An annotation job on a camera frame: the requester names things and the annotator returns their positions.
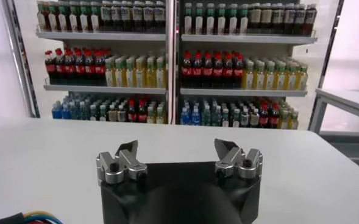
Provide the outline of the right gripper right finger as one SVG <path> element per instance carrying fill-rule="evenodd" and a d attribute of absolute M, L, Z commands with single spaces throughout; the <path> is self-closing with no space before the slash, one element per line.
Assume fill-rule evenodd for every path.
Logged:
<path fill-rule="evenodd" d="M 259 149 L 250 149 L 247 153 L 232 141 L 214 140 L 219 161 L 215 162 L 215 174 L 219 178 L 228 178 L 237 174 L 242 179 L 254 179 L 262 176 L 263 154 Z"/>

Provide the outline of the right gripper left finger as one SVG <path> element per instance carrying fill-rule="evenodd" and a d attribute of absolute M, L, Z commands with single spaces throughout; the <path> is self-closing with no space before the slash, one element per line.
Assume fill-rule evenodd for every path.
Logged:
<path fill-rule="evenodd" d="M 142 181 L 146 178 L 148 167 L 137 160 L 138 141 L 121 144 L 114 156 L 101 152 L 96 158 L 99 183 L 119 184 L 126 178 Z"/>

